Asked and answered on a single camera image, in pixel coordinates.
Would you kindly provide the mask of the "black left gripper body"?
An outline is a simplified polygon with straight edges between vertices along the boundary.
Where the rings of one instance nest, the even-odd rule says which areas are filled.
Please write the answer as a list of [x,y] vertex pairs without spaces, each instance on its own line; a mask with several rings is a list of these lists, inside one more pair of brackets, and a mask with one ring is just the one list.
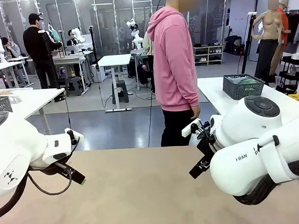
[[70,168],[68,166],[66,166],[65,164],[61,164],[59,162],[55,162],[54,165],[56,165],[57,167],[59,167],[59,169],[61,169],[62,173],[65,173],[65,174],[70,174],[71,173]]

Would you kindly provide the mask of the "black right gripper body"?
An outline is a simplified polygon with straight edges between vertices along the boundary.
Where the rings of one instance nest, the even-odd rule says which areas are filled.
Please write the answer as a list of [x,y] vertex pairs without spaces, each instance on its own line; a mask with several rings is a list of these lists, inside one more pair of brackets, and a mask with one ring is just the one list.
[[216,148],[214,146],[215,142],[216,140],[213,136],[210,136],[209,138],[207,136],[204,136],[200,139],[200,142],[197,144],[197,149],[199,149],[200,152],[204,155],[202,158],[202,163],[210,164],[211,159],[216,153]]

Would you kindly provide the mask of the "person's right hand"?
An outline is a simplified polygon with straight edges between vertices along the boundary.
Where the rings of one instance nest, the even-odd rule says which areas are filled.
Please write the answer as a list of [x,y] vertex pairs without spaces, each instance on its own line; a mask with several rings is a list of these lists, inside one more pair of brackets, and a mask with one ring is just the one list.
[[191,119],[195,120],[200,116],[201,108],[199,105],[196,105],[192,107],[192,111],[193,111],[193,117]]

